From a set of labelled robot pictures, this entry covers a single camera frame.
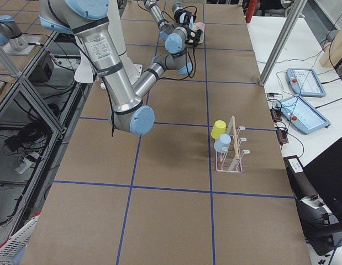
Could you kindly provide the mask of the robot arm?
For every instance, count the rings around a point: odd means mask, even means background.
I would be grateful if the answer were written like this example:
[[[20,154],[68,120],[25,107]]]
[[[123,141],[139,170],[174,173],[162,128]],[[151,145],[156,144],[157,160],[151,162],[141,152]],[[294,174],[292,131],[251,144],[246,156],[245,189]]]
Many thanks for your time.
[[[82,43],[92,70],[106,87],[113,129],[147,134],[153,127],[155,114],[143,103],[143,97],[166,71],[175,70],[188,77],[196,68],[188,54],[188,45],[198,45],[202,30],[193,31],[196,14],[180,2],[172,6],[173,24],[163,17],[157,1],[143,2],[157,24],[168,55],[155,56],[135,83],[125,67],[125,43],[116,1],[40,1],[39,4],[43,27],[73,34]]]
[[[193,14],[187,10],[181,2],[176,2],[172,6],[173,18],[175,22],[170,24],[165,18],[162,10],[160,9],[157,1],[143,1],[145,9],[151,14],[160,33],[170,35],[176,28],[183,27],[185,31],[188,29],[192,30],[193,25],[196,21],[197,10]]]

